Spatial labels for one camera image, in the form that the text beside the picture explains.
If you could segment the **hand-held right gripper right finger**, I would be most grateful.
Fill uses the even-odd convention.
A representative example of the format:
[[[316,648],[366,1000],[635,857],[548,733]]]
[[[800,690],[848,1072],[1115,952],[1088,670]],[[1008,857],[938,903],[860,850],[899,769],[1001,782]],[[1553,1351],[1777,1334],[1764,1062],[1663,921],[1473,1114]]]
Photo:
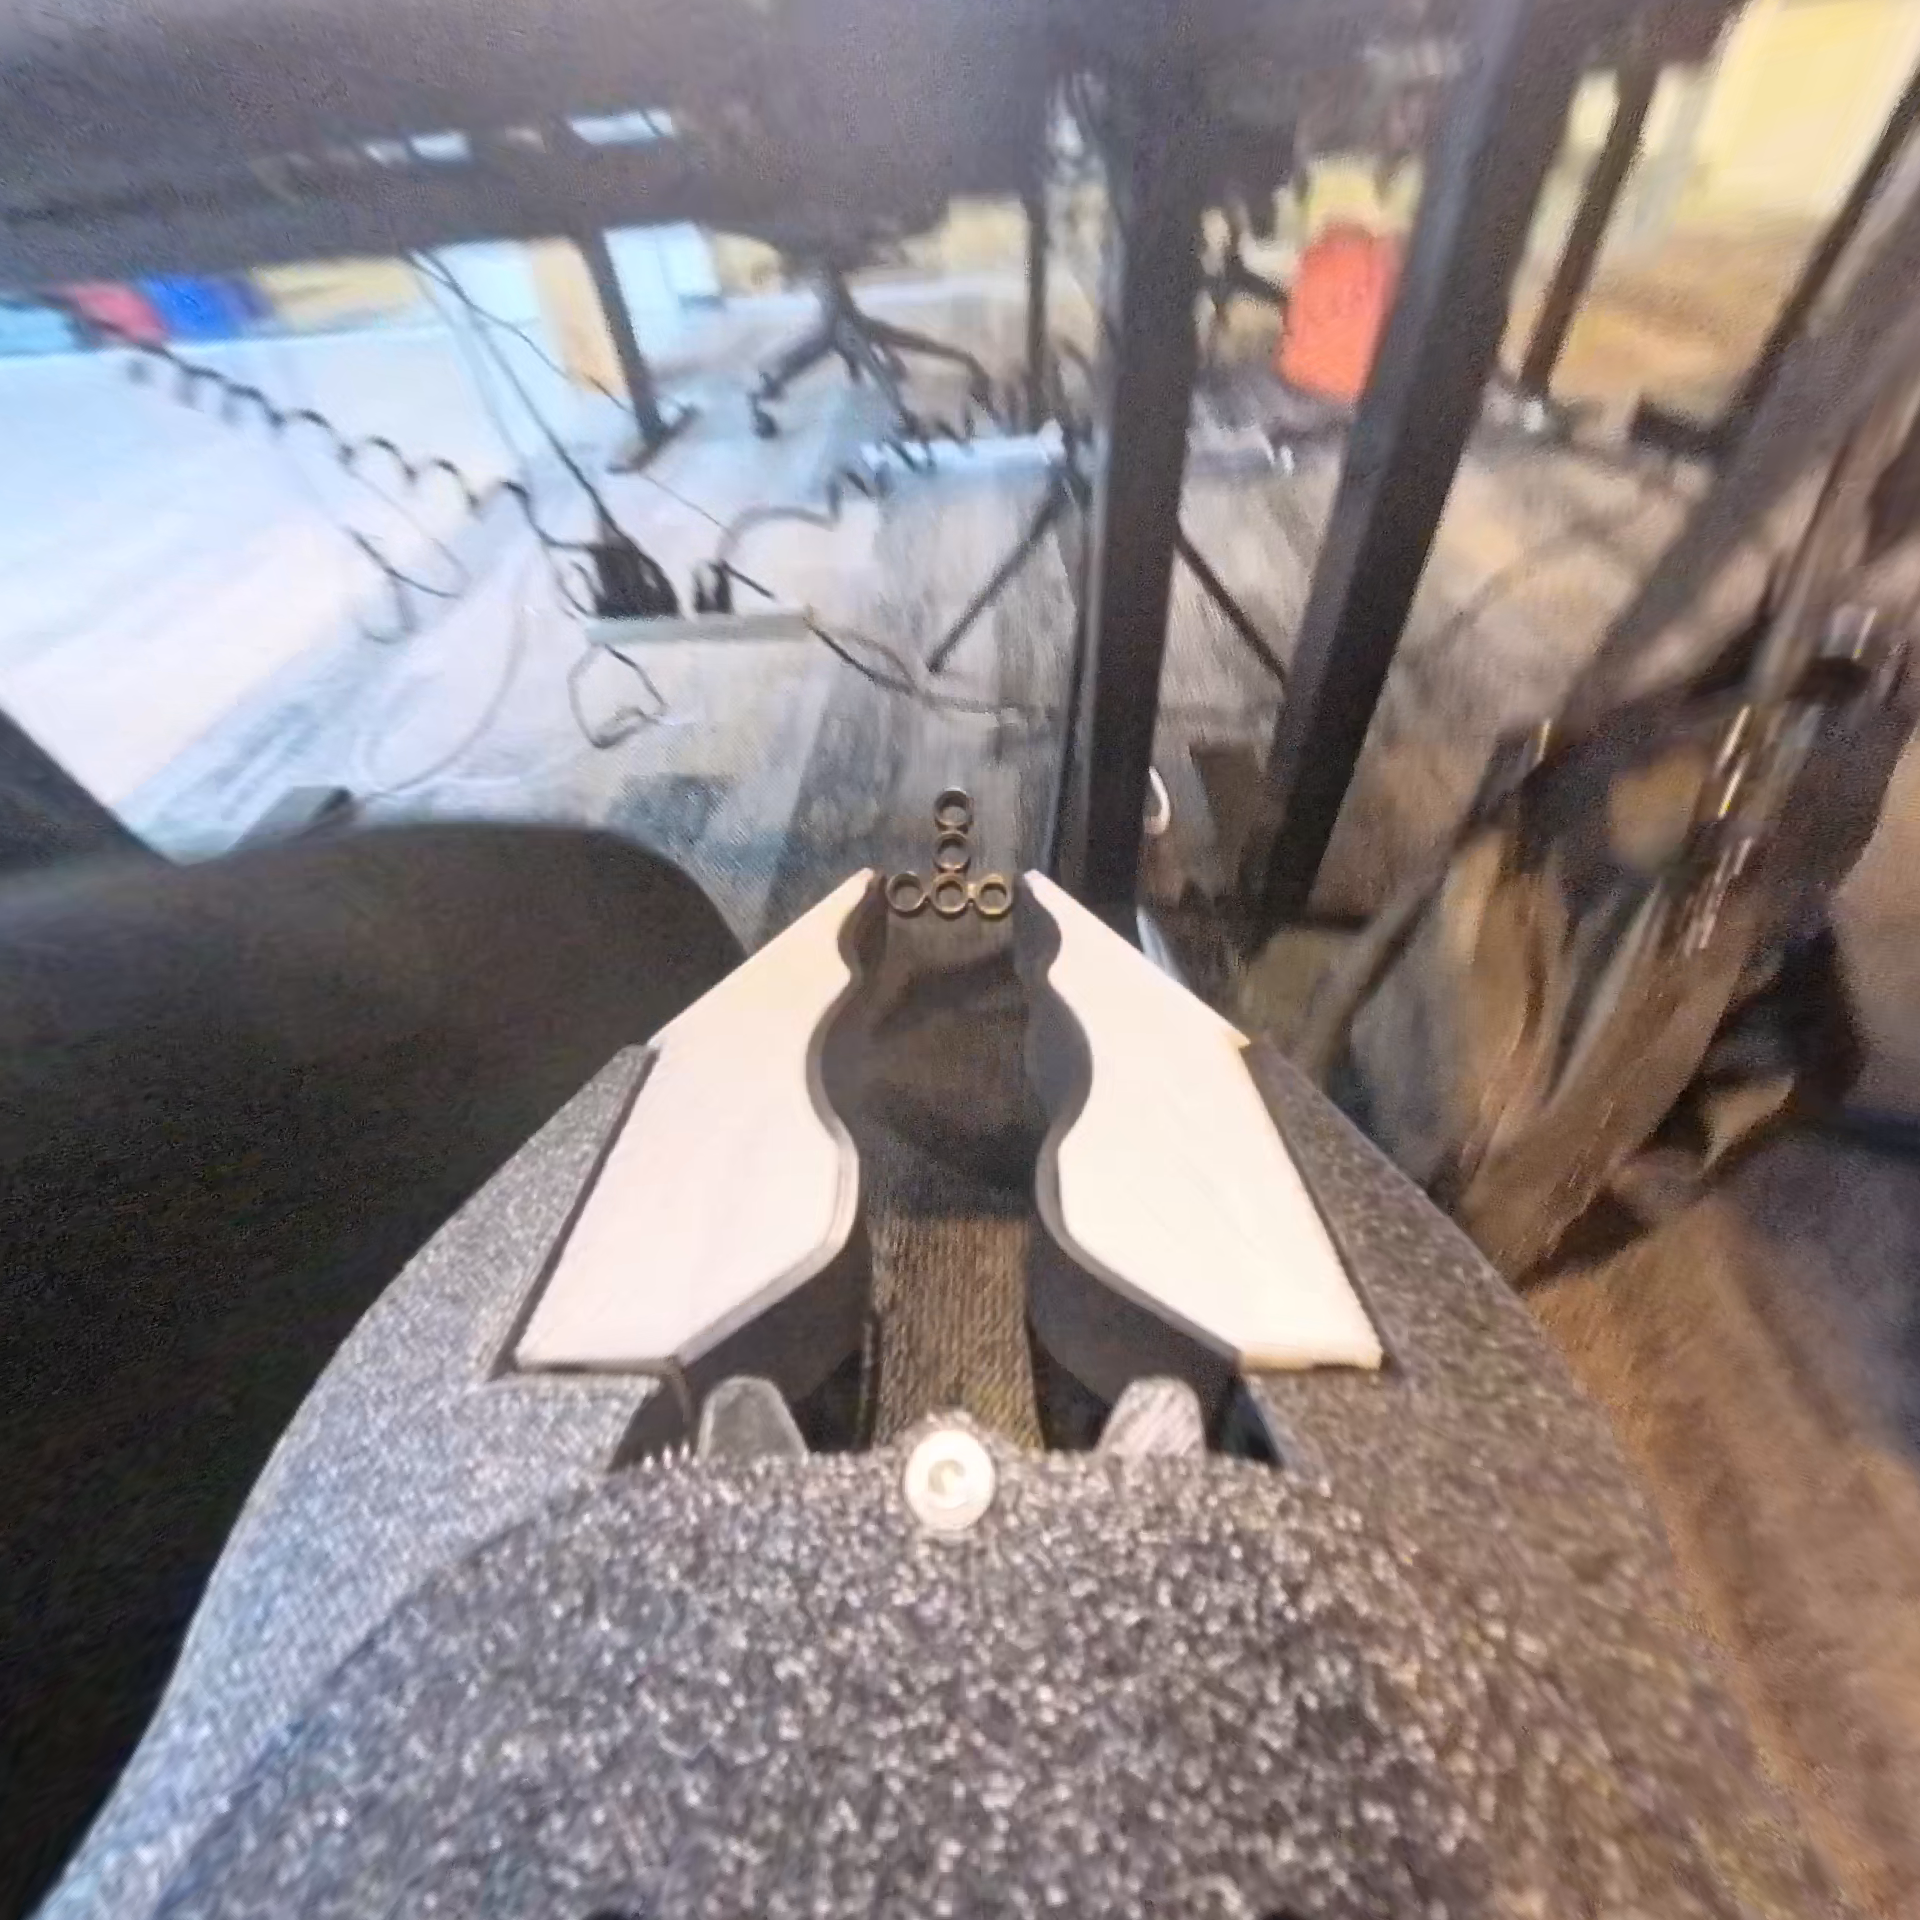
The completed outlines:
[[[1250,1375],[1378,1374],[1385,1341],[1270,1106],[1254,1042],[1040,871],[1019,877],[1046,1118],[1025,1284],[1043,1374],[1224,1410]]]

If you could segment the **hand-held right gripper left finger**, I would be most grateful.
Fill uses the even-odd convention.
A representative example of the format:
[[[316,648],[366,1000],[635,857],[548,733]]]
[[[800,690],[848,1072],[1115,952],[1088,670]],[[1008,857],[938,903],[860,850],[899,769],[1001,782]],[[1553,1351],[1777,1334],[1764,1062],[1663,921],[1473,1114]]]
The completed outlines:
[[[856,871],[640,1052],[513,1340],[522,1375],[647,1375],[690,1400],[735,1375],[818,1396],[871,1348],[857,1141],[832,1031],[883,921]]]

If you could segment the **black holed brick beam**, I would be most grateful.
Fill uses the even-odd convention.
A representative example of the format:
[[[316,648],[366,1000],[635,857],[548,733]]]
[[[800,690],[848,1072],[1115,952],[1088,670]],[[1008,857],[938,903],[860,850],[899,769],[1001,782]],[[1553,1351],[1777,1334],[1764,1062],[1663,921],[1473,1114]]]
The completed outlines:
[[[887,910],[900,919],[1008,921],[1017,888],[1000,871],[977,864],[977,805],[966,785],[946,785],[930,806],[926,871],[895,871],[883,884]]]

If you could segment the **black desk leg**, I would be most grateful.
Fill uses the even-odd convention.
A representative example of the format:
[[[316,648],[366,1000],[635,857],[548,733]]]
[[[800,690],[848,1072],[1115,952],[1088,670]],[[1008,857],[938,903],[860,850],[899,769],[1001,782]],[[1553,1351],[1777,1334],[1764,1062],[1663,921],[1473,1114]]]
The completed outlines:
[[[1134,943],[1199,353],[1207,88],[1191,9],[1129,5],[1095,74],[1110,238],[1072,750],[1052,871]]]
[[[1240,862],[1258,938],[1302,919],[1482,416],[1568,109],[1627,5],[1479,5],[1355,404]]]

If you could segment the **person's leg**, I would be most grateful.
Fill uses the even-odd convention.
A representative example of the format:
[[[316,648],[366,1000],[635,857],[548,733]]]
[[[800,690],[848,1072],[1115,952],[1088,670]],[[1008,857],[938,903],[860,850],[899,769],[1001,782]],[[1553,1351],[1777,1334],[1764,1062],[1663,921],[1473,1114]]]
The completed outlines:
[[[79,1848],[356,1319],[743,952],[682,866],[576,824],[179,862],[6,718],[6,1914]]]

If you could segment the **white power strip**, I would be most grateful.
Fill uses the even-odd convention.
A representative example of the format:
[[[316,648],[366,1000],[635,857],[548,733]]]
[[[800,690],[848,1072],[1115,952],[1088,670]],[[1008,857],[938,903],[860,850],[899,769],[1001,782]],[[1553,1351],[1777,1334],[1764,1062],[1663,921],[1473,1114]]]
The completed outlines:
[[[817,631],[802,608],[694,610],[683,615],[596,615],[584,623],[591,644],[619,650],[659,644],[810,642]]]

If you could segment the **dark bag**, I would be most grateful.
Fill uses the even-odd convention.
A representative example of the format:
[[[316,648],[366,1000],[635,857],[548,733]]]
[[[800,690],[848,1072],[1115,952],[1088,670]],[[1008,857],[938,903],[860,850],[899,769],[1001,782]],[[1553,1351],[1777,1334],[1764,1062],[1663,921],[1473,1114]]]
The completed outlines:
[[[1511,1281],[1642,1237],[1859,1073],[1833,901],[1915,738],[1915,344],[1698,672],[1511,736],[1294,1060]]]

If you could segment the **office chair base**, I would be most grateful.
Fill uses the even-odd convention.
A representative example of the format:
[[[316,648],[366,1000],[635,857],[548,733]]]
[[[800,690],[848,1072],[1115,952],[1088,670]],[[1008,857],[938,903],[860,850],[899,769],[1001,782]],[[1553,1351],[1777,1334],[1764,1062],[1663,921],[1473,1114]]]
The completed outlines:
[[[856,385],[881,394],[889,441],[928,446],[938,439],[971,441],[982,424],[1003,428],[993,375],[963,348],[866,311],[850,285],[848,265],[830,254],[783,254],[815,296],[811,325],[766,360],[747,392],[747,422],[756,441],[779,436],[778,404],[811,369],[836,360]],[[942,362],[968,375],[968,408],[945,422],[915,408],[907,392],[910,360]]]

